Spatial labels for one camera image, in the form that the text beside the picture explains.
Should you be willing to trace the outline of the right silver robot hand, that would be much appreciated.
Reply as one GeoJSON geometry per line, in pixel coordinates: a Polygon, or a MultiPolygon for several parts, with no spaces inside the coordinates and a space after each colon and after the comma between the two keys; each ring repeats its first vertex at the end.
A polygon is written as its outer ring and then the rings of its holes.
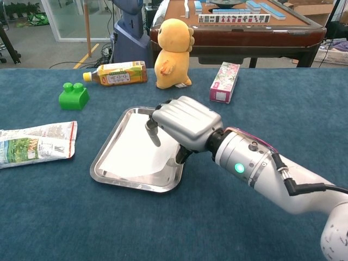
{"type": "Polygon", "coordinates": [[[185,163],[192,153],[210,151],[216,155],[223,140],[221,116],[188,96],[158,105],[149,115],[145,128],[157,147],[161,145],[159,129],[179,143],[177,164],[185,163]]]}

